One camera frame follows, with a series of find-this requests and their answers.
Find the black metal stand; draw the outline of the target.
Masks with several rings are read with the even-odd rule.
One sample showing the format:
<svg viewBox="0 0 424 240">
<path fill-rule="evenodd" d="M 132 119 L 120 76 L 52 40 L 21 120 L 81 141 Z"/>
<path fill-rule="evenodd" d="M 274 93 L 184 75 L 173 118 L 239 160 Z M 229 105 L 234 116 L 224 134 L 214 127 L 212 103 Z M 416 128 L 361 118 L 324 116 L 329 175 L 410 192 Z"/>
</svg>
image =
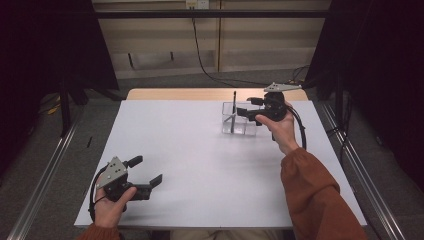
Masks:
<svg viewBox="0 0 424 240">
<path fill-rule="evenodd" d="M 335 90 L 335 116 L 337 127 L 343 129 L 343 79 L 340 73 L 337 73 Z"/>
<path fill-rule="evenodd" d="M 64 79 L 62 79 L 60 82 L 60 106 L 61 106 L 61 115 L 62 115 L 61 136 L 64 137 L 69 131 L 69 128 L 71 125 L 68 91 L 67 91 L 66 82 Z"/>
</svg>

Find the black curtain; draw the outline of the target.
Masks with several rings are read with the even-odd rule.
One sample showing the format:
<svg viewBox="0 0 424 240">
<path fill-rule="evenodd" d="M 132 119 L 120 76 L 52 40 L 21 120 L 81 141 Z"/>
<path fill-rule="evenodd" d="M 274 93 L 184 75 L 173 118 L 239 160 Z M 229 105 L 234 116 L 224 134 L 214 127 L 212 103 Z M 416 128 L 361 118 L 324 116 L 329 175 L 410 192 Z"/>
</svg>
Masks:
<svg viewBox="0 0 424 240">
<path fill-rule="evenodd" d="M 0 177 L 35 125 L 40 101 L 66 88 L 119 88 L 92 0 L 0 0 Z"/>
<path fill-rule="evenodd" d="M 424 0 L 331 0 L 306 86 L 348 91 L 424 192 Z"/>
</svg>

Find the white table sheet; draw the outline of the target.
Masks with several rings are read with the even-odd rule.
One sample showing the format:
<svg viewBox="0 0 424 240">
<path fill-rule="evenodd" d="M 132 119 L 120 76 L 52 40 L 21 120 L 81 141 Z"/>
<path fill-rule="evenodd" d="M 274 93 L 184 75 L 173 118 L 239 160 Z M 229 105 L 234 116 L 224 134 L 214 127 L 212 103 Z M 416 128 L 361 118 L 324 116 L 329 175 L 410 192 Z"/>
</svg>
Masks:
<svg viewBox="0 0 424 240">
<path fill-rule="evenodd" d="M 280 180 L 283 157 L 269 130 L 222 132 L 223 101 L 122 102 L 99 164 L 143 161 L 129 181 L 162 183 L 147 201 L 129 203 L 120 224 L 140 228 L 287 229 L 292 222 Z"/>
</svg>

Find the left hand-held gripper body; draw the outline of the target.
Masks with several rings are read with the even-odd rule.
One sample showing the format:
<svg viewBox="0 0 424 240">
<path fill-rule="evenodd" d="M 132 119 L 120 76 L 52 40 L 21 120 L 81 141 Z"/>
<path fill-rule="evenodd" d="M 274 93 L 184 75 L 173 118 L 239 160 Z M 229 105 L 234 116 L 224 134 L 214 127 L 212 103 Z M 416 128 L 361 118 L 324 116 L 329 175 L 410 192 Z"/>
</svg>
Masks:
<svg viewBox="0 0 424 240">
<path fill-rule="evenodd" d="M 107 164 L 103 175 L 98 182 L 97 189 L 103 188 L 106 198 L 116 202 L 131 187 L 137 189 L 136 194 L 132 197 L 132 201 L 149 200 L 152 187 L 150 184 L 133 184 L 128 181 L 128 168 L 123 164 L 117 156 Z"/>
</svg>

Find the person's left hand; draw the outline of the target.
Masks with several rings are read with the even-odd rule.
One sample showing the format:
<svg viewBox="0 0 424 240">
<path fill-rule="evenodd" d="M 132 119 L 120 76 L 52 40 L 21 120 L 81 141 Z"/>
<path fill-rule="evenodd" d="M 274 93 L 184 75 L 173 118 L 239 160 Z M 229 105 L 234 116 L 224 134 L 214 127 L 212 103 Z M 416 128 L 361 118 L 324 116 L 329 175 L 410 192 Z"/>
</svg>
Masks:
<svg viewBox="0 0 424 240">
<path fill-rule="evenodd" d="M 95 220 L 94 224 L 103 228 L 114 228 L 118 226 L 124 207 L 137 192 L 131 187 L 124 192 L 120 199 L 113 202 L 106 198 L 103 188 L 98 189 L 95 194 Z"/>
</svg>

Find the person's right hand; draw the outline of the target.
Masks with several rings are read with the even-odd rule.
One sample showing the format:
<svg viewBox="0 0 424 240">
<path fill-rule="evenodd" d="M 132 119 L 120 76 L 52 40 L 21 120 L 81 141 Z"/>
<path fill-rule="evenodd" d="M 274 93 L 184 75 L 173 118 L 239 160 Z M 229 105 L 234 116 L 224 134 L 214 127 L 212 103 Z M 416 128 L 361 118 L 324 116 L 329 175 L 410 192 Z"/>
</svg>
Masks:
<svg viewBox="0 0 424 240">
<path fill-rule="evenodd" d="M 288 155 L 299 148 L 295 138 L 294 117 L 290 112 L 279 122 L 264 115 L 257 115 L 255 119 L 269 129 L 283 154 Z"/>
</svg>

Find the black horizontal frame bar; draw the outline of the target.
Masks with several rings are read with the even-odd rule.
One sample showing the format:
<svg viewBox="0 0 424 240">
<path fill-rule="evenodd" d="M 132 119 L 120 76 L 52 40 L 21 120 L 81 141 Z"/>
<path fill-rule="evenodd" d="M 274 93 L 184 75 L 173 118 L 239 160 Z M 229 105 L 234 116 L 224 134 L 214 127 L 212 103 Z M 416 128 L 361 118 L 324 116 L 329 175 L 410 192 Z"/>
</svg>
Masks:
<svg viewBox="0 0 424 240">
<path fill-rule="evenodd" d="M 326 18 L 326 10 L 138 10 L 97 11 L 99 19 L 138 18 Z"/>
</svg>

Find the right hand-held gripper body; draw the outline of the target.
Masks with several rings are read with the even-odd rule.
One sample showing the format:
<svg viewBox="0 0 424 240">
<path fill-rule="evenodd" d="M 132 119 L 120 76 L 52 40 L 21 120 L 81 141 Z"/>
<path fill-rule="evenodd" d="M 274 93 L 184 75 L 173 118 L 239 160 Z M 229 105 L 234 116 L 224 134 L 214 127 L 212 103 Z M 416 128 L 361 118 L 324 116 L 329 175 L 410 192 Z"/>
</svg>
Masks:
<svg viewBox="0 0 424 240">
<path fill-rule="evenodd" d="M 261 105 L 264 106 L 264 116 L 269 119 L 279 122 L 285 118 L 288 112 L 294 117 L 298 116 L 298 113 L 293 107 L 288 106 L 285 103 L 284 91 L 300 89 L 300 85 L 289 85 L 272 83 L 264 89 L 265 95 L 262 99 Z"/>
</svg>

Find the clear plastic organizer box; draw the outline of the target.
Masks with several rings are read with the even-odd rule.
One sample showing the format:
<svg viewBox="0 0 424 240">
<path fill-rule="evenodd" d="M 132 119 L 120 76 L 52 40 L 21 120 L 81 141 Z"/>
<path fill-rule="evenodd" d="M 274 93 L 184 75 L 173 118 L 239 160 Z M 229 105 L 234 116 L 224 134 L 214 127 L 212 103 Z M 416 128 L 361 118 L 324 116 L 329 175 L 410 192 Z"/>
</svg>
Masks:
<svg viewBox="0 0 424 240">
<path fill-rule="evenodd" d="M 258 110 L 259 106 L 252 105 L 250 102 L 247 101 L 241 101 L 236 102 L 236 109 L 237 108 L 245 108 L 247 110 Z M 232 102 L 224 102 L 222 104 L 221 114 L 222 132 L 225 134 L 231 134 L 231 122 L 223 122 L 223 120 L 232 114 Z M 254 122 L 248 121 L 245 117 L 241 117 L 239 121 L 235 122 L 233 134 L 254 136 L 256 134 L 256 124 Z"/>
</svg>

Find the aluminium floor rail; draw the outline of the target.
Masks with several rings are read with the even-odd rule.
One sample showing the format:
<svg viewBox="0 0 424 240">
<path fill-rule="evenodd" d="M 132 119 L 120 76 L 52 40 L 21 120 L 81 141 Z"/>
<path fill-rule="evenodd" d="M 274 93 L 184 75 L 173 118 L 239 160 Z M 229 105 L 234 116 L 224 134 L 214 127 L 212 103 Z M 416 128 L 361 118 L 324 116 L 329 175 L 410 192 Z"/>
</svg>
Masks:
<svg viewBox="0 0 424 240">
<path fill-rule="evenodd" d="M 27 201 L 11 232 L 9 233 L 7 240 L 26 239 L 27 234 L 35 220 L 35 217 L 37 216 L 38 211 L 46 197 L 47 191 L 52 183 L 52 179 L 55 176 L 57 169 L 59 168 L 62 159 L 64 158 L 66 151 L 73 139 L 73 136 L 81 121 L 83 113 L 84 108 L 78 107 L 76 112 L 73 114 L 73 117 L 71 118 L 71 124 L 68 127 L 68 130 L 63 136 L 60 137 L 55 151 L 50 157 L 49 162 L 45 167 L 45 170 L 40 180 L 34 187 L 29 200 Z"/>
<path fill-rule="evenodd" d="M 322 109 L 332 127 L 332 132 L 337 136 L 341 144 L 342 152 L 346 155 L 348 162 L 352 166 L 388 238 L 390 240 L 406 240 L 396 218 L 371 179 L 357 151 L 348 139 L 347 134 L 337 127 L 335 111 L 329 104 L 324 104 Z"/>
</svg>

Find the white wall outlet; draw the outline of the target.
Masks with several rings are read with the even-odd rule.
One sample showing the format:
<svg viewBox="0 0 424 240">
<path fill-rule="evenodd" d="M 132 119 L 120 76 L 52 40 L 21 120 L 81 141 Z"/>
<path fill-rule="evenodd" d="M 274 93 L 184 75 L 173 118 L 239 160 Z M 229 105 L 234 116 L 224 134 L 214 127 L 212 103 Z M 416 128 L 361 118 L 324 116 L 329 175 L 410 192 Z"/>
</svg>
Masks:
<svg viewBox="0 0 424 240">
<path fill-rule="evenodd" d="M 187 9 L 191 10 L 207 10 L 210 7 L 209 0 L 185 0 Z"/>
</svg>

